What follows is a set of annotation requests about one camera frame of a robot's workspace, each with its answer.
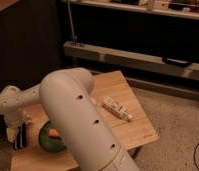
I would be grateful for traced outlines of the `pale translucent gripper finger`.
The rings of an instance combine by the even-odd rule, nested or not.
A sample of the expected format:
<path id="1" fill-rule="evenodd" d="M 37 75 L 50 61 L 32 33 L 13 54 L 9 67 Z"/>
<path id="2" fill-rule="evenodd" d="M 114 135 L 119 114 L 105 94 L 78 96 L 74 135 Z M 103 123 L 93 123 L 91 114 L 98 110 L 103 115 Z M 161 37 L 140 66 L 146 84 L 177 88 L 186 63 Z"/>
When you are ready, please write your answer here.
<path id="1" fill-rule="evenodd" d="M 7 128 L 6 129 L 7 140 L 10 143 L 13 143 L 17 138 L 18 132 L 19 132 L 18 128 Z"/>

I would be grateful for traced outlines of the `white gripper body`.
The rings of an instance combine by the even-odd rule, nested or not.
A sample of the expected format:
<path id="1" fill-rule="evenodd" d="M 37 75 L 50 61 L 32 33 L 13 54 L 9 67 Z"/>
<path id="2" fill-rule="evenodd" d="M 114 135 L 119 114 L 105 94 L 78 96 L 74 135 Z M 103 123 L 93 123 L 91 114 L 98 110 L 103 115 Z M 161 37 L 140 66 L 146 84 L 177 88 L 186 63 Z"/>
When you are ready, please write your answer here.
<path id="1" fill-rule="evenodd" d="M 17 118 L 13 118 L 13 117 L 5 116 L 4 120 L 5 120 L 6 126 L 8 128 L 15 129 L 15 128 L 18 128 L 25 123 L 26 117 L 20 116 L 20 117 L 17 117 Z"/>

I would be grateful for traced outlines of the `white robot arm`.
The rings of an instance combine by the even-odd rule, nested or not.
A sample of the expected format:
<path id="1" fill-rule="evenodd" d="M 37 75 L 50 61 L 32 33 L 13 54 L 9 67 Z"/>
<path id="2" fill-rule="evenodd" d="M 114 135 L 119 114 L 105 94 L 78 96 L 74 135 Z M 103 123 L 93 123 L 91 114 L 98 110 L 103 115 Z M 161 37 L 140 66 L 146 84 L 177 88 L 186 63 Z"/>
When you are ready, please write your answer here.
<path id="1" fill-rule="evenodd" d="M 22 109 L 39 103 L 82 171 L 139 171 L 96 110 L 89 96 L 93 88 L 88 70 L 58 70 L 24 91 L 5 87 L 0 93 L 0 115 L 8 127 L 17 128 L 25 121 Z"/>

